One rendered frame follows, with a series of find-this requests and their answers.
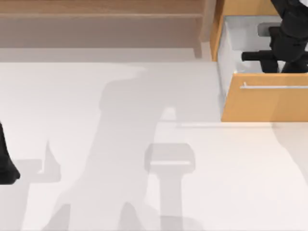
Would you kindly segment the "grey pierced drawer inside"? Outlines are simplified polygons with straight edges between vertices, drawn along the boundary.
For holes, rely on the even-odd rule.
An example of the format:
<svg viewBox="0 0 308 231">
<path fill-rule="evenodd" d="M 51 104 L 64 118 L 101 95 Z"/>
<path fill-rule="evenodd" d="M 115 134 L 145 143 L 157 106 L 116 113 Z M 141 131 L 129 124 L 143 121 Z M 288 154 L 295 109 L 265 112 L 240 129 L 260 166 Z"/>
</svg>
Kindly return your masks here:
<svg viewBox="0 0 308 231">
<path fill-rule="evenodd" d="M 270 37 L 259 37 L 257 26 L 265 22 L 278 22 L 278 16 L 226 16 L 224 18 L 219 49 L 218 68 L 221 76 L 234 73 L 263 73 L 259 61 L 242 61 L 244 51 L 270 50 Z"/>
</svg>

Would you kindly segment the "wooden open shelf unit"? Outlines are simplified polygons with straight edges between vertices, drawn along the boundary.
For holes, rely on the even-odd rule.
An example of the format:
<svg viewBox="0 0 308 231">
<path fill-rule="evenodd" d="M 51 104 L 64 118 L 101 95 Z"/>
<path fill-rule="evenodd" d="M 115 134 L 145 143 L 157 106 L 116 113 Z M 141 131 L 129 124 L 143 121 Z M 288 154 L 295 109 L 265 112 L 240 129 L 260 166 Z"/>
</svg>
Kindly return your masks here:
<svg viewBox="0 0 308 231">
<path fill-rule="evenodd" d="M 216 0 L 0 0 L 0 48 L 192 49 Z"/>
</svg>

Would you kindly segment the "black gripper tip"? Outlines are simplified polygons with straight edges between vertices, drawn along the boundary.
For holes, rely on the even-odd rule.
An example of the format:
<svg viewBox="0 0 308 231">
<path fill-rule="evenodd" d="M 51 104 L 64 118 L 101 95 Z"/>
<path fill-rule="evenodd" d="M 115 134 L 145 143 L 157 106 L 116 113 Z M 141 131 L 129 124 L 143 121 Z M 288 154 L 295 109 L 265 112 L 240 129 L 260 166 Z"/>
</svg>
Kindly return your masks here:
<svg viewBox="0 0 308 231">
<path fill-rule="evenodd" d="M 0 185 L 13 185 L 20 177 L 21 174 L 8 153 L 3 126 L 0 122 Z"/>
</svg>

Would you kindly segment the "pale wooden cupboard frame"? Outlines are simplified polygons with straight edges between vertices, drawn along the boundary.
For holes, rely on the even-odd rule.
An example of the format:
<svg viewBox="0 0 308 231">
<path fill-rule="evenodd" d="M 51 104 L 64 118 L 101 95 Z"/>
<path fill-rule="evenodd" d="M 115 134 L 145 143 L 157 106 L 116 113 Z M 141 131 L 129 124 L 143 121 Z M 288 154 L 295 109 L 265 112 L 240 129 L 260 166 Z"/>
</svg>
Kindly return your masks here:
<svg viewBox="0 0 308 231">
<path fill-rule="evenodd" d="M 218 49 L 225 16 L 277 16 L 270 0 L 217 0 L 210 33 L 212 61 L 218 60 Z"/>
</svg>

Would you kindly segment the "pale wooden drawer front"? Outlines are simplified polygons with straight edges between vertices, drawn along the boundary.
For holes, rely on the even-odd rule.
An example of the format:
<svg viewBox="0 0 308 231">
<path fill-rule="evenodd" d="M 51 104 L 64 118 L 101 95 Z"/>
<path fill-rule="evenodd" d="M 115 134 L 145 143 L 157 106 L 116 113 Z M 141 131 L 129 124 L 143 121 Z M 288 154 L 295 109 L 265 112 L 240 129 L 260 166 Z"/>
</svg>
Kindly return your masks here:
<svg viewBox="0 0 308 231">
<path fill-rule="evenodd" d="M 244 82 L 308 86 L 308 74 L 233 74 L 223 122 L 308 122 L 308 89 L 240 89 Z"/>
</svg>

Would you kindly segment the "pale grey rounded box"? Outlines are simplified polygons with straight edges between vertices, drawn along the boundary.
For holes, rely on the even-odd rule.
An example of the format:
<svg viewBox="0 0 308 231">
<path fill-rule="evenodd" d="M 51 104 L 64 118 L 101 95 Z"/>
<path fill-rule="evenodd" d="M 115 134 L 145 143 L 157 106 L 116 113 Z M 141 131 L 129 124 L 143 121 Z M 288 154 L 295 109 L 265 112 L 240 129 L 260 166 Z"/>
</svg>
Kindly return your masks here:
<svg viewBox="0 0 308 231">
<path fill-rule="evenodd" d="M 257 26 L 257 35 L 259 37 L 273 37 L 279 30 L 280 23 L 278 22 L 265 22 Z"/>
</svg>

